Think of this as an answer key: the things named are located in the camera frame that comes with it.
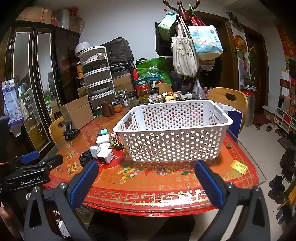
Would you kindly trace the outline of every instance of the blue gripper pad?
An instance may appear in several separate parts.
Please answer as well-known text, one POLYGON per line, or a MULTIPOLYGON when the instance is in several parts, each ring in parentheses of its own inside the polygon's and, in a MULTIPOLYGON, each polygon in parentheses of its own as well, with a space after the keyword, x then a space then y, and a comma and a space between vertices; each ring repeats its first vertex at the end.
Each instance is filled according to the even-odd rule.
POLYGON ((37 158, 39 158, 39 151, 33 151, 29 154, 23 155, 21 162, 23 164, 27 164, 33 160, 36 160, 37 158))
POLYGON ((227 195, 223 179, 218 174, 213 173, 204 161, 197 161, 194 170, 212 205, 221 208, 227 195))
POLYGON ((78 208, 82 205, 98 174, 98 163, 90 160, 83 170, 75 174, 71 181, 69 181, 67 198, 72 208, 78 208))

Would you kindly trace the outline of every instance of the gold card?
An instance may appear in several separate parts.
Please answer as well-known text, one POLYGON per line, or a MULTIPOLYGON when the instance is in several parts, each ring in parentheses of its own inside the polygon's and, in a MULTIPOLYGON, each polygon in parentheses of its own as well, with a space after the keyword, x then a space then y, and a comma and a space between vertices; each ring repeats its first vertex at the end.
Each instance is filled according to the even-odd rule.
POLYGON ((233 163, 231 164, 231 167, 237 171, 239 171, 241 174, 245 175, 248 167, 244 165, 243 163, 240 163, 237 160, 234 160, 233 163))

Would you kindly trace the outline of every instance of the red box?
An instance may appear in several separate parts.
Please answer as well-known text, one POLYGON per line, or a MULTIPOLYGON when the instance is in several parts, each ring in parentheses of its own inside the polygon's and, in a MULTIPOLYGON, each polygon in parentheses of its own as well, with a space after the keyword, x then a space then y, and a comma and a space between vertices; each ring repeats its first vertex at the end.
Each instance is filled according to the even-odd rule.
POLYGON ((289 117, 288 115, 284 114, 284 121, 290 124, 291 117, 289 117))
POLYGON ((275 122, 277 122, 278 124, 281 124, 281 118, 278 117, 277 115, 276 115, 276 118, 275 118, 275 122))

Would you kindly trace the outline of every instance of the white plastic basket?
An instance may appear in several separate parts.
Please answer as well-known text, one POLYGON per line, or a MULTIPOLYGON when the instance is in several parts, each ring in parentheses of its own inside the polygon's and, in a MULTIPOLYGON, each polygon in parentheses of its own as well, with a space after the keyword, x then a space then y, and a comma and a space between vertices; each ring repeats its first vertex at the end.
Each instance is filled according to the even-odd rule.
POLYGON ((132 108, 114 127, 134 161, 169 162, 216 158, 232 119, 211 100, 132 108))

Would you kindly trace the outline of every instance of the round table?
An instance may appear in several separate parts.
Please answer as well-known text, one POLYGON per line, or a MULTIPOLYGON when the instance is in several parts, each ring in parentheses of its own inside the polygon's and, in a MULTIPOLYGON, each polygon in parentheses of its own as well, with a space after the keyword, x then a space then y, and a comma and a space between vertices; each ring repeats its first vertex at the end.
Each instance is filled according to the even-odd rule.
MULTIPOLYGON (((68 182, 82 170, 79 157, 95 145, 99 130, 113 127, 128 111, 111 117, 97 116, 81 129, 72 141, 62 141, 44 158, 61 154, 63 164, 50 172, 47 188, 55 188, 68 182)), ((86 199, 91 207, 128 215, 177 216, 206 212, 215 209, 194 173, 195 161, 170 163, 139 163, 130 159, 126 149, 113 150, 115 158, 109 164, 99 163, 99 174, 86 199)), ((266 181, 265 176, 240 142, 226 134, 219 156, 211 169, 225 182, 233 182, 240 188, 252 188, 266 181), (232 169, 234 160, 248 166, 245 175, 232 169)))

